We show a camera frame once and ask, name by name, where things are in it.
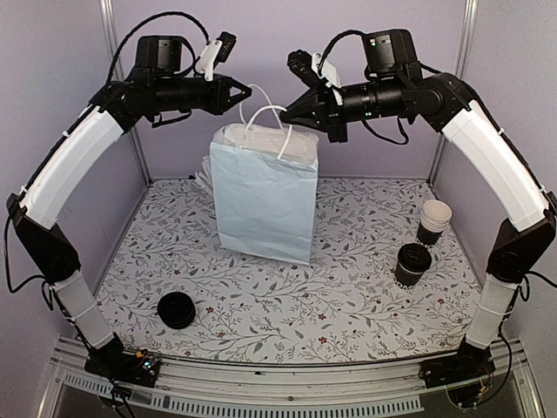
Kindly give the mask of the single black cup lid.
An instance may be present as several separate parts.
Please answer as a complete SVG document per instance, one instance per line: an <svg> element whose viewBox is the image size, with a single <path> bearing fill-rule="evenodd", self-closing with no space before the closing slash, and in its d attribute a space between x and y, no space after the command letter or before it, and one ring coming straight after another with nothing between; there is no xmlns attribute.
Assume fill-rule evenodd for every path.
<svg viewBox="0 0 557 418"><path fill-rule="evenodd" d="M430 268L432 256L429 250L419 243L405 244L399 249L398 263L408 271L424 272Z"/></svg>

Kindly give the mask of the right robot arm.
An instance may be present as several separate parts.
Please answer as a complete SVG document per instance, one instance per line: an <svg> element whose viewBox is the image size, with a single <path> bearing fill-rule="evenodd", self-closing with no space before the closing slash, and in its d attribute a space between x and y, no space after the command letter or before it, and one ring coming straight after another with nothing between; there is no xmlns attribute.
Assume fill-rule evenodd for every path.
<svg viewBox="0 0 557 418"><path fill-rule="evenodd" d="M556 198L546 191L477 92L447 72L422 64L408 30L361 33L366 55L366 81L341 86L324 73L325 54L296 50L289 70L306 92L282 112L280 119L324 132L333 143L347 140L351 122L396 117L423 118L455 145L491 187L507 212L493 245L480 304L456 354L425 361L423 378L450 375L467 380L489 372L489 348L523 278L549 248L556 235Z"/></svg>

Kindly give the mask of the single black paper cup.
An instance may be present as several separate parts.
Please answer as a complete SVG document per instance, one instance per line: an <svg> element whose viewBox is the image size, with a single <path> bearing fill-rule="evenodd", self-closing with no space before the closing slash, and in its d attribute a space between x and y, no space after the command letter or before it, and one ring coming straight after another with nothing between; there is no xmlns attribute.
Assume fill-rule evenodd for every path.
<svg viewBox="0 0 557 418"><path fill-rule="evenodd" d="M407 269L404 265L398 263L395 267L395 283L404 289L412 289L419 282L423 276L424 271L419 270L417 272Z"/></svg>

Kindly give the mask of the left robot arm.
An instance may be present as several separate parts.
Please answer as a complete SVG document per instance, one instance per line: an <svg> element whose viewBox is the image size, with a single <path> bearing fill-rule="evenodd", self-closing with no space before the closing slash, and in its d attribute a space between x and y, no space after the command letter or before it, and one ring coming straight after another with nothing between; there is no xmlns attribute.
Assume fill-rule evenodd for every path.
<svg viewBox="0 0 557 418"><path fill-rule="evenodd" d="M181 67L181 36L142 36L135 63L122 81L107 78L76 122L63 133L18 194L7 200L12 226L67 319L81 334L97 369L110 378L129 371L129 355L101 314L85 282L77 250L57 224L58 216L84 175L104 152L141 119L152 127L162 115L179 112L178 121L201 110L220 116L252 94L250 87L215 68L227 60L237 39L222 32L206 39L191 65Z"/></svg>

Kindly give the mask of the stack of paper cups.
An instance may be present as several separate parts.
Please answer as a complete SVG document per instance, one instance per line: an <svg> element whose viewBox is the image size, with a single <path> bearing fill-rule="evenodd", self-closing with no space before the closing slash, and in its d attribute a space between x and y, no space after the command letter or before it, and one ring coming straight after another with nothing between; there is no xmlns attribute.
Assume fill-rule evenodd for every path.
<svg viewBox="0 0 557 418"><path fill-rule="evenodd" d="M449 225L452 216L453 211L446 203L437 199L426 201L419 216L416 233L418 242L423 246L434 246Z"/></svg>

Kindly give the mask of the stack of black lids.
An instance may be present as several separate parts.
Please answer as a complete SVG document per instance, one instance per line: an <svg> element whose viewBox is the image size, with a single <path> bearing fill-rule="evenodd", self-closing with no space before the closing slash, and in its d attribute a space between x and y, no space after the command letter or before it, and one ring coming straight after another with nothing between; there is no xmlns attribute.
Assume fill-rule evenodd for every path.
<svg viewBox="0 0 557 418"><path fill-rule="evenodd" d="M194 321L196 308L190 296L183 292L164 295L157 304L161 321L172 329L184 329Z"/></svg>

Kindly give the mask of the light blue paper bag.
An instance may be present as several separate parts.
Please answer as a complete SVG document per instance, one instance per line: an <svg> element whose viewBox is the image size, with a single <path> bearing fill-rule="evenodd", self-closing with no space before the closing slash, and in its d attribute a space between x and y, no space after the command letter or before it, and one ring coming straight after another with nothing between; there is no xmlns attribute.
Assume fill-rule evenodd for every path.
<svg viewBox="0 0 557 418"><path fill-rule="evenodd" d="M319 138L291 124L240 119L217 130L208 163L221 245L239 253L310 262Z"/></svg>

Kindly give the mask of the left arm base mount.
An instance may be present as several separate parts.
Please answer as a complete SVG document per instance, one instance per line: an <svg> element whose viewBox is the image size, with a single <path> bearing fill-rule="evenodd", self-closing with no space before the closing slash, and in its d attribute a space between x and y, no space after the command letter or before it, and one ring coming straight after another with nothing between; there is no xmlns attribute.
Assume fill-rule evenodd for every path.
<svg viewBox="0 0 557 418"><path fill-rule="evenodd" d="M160 359L145 350L127 354L119 349L93 349L85 362L84 370L109 381L154 388L160 367Z"/></svg>

